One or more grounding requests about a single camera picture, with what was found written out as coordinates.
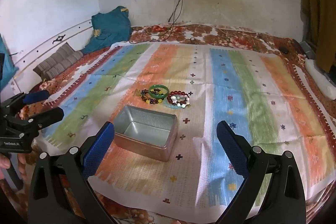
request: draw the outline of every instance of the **beaded bracelet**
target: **beaded bracelet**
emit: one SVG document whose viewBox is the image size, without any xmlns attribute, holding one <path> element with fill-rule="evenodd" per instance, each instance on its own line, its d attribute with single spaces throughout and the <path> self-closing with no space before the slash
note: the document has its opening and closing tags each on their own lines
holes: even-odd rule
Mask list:
<svg viewBox="0 0 336 224">
<path fill-rule="evenodd" d="M 183 91 L 172 91 L 171 93 L 169 93 L 169 95 L 167 96 L 167 101 L 172 104 L 172 105 L 175 105 L 175 106 L 179 106 L 179 107 L 182 107 L 182 108 L 185 108 L 187 105 L 190 105 L 190 102 L 189 102 L 190 98 L 189 96 L 183 92 Z"/>
<path fill-rule="evenodd" d="M 167 92 L 163 93 L 158 88 L 165 89 Z M 165 85 L 152 85 L 152 86 L 150 86 L 148 93 L 149 93 L 150 96 L 152 96 L 155 99 L 162 99 L 163 100 L 169 94 L 169 89 Z"/>
<path fill-rule="evenodd" d="M 153 99 L 149 96 L 147 96 L 148 90 L 142 90 L 141 91 L 141 99 L 146 102 L 147 104 L 159 104 L 162 103 L 163 99 Z"/>
</svg>

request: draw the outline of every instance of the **electrical cable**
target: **electrical cable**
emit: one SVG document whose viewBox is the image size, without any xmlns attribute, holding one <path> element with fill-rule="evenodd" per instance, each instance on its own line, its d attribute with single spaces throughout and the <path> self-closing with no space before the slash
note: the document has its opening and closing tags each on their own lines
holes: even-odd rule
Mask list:
<svg viewBox="0 0 336 224">
<path fill-rule="evenodd" d="M 178 17 L 175 19 L 175 13 L 176 13 L 177 7 L 179 6 L 179 3 L 180 3 L 180 2 L 181 2 L 180 13 L 179 13 Z M 183 8 L 183 0 L 178 0 L 177 5 L 176 5 L 176 7 L 175 7 L 175 9 L 174 9 L 174 12 L 173 12 L 173 23 L 172 23 L 171 27 L 170 27 L 164 34 L 157 35 L 157 36 L 163 36 L 163 35 L 167 34 L 167 33 L 170 31 L 170 34 L 169 34 L 165 39 L 163 39 L 163 40 L 144 40 L 144 41 L 139 41 L 139 42 L 135 42 L 135 43 L 129 41 L 130 44 L 138 44 L 138 43 L 142 43 L 142 42 L 164 42 L 164 41 L 166 41 L 166 40 L 172 35 L 172 33 L 173 33 L 174 25 L 175 25 L 175 23 L 177 22 L 179 16 L 181 15 L 182 8 Z M 148 32 L 146 31 L 145 28 L 142 28 L 142 29 L 143 29 L 147 34 L 149 34 L 149 35 L 156 35 L 156 34 L 150 34 L 150 33 L 148 33 Z"/>
<path fill-rule="evenodd" d="M 171 16 L 170 16 L 170 18 L 168 19 L 168 22 L 170 22 L 170 20 L 171 20 L 173 14 L 174 14 L 174 11 L 171 13 Z"/>
<path fill-rule="evenodd" d="M 171 14 L 171 16 L 170 16 L 168 22 L 170 21 L 171 17 L 172 17 L 173 15 L 175 15 L 175 13 L 176 13 L 176 9 L 177 9 L 177 7 L 179 6 L 180 1 L 181 1 L 181 0 L 178 0 L 177 5 L 176 5 L 176 7 L 175 7 L 175 10 L 174 10 L 173 13 Z M 163 37 L 164 35 L 166 35 L 167 32 L 170 31 L 170 29 L 172 28 L 172 26 L 173 26 L 173 24 L 172 24 L 172 25 L 169 27 L 169 29 L 167 29 L 163 34 L 153 34 L 153 33 L 149 33 L 149 32 L 147 32 L 147 30 L 150 29 L 150 28 L 152 28 L 152 27 L 149 27 L 148 29 L 145 29 L 145 28 L 143 28 L 143 27 L 141 27 L 141 28 L 142 28 L 148 35 L 155 35 L 156 37 Z"/>
</svg>

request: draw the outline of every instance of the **wall stain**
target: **wall stain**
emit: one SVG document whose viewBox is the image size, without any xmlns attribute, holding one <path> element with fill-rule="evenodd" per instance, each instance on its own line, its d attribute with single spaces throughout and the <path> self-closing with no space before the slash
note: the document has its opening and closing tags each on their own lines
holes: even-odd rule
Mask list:
<svg viewBox="0 0 336 224">
<path fill-rule="evenodd" d="M 184 0 L 181 17 L 192 22 L 253 28 L 267 24 L 259 9 L 245 0 Z"/>
</svg>

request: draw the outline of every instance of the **bed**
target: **bed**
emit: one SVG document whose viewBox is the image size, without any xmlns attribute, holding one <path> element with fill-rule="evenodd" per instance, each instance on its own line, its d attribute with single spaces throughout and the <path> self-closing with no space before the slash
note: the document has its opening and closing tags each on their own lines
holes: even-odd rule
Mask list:
<svg viewBox="0 0 336 224">
<path fill-rule="evenodd" d="M 174 27 L 166 42 L 141 42 L 157 38 L 147 28 L 133 27 L 129 42 L 84 55 L 54 79 L 36 85 L 33 90 L 47 89 L 51 96 L 23 109 L 21 117 L 56 106 L 65 117 L 36 138 L 34 151 L 27 156 L 29 177 L 39 153 L 57 155 L 80 146 L 105 121 L 113 122 L 124 105 L 176 114 L 179 131 L 168 163 L 112 144 L 89 182 L 120 223 L 211 223 L 242 183 L 214 137 L 214 126 L 225 119 L 237 134 L 266 152 L 294 153 L 309 222 L 335 188 L 335 108 L 305 71 L 297 42 L 248 29 L 201 24 Z M 160 34 L 166 28 L 152 29 Z M 87 21 L 42 44 L 48 51 L 19 61 L 12 86 L 27 88 L 24 79 L 33 77 L 36 64 L 65 42 L 84 45 L 92 32 Z M 57 46 L 50 50 L 50 44 Z M 282 54 L 280 46 L 289 53 Z M 185 91 L 190 107 L 146 104 L 140 92 L 152 84 Z M 250 216 L 257 212 L 267 183 L 266 179 Z M 4 181 L 1 184 L 24 214 L 29 180 L 17 194 Z M 63 185 L 81 215 L 66 178 Z"/>
</svg>

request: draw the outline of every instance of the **open tin box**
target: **open tin box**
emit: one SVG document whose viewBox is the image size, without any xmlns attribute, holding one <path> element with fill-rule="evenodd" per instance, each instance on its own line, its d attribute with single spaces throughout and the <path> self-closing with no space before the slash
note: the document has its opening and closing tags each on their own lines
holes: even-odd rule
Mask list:
<svg viewBox="0 0 336 224">
<path fill-rule="evenodd" d="M 176 115 L 124 106 L 113 121 L 119 147 L 155 160 L 168 161 L 177 136 Z"/>
</svg>

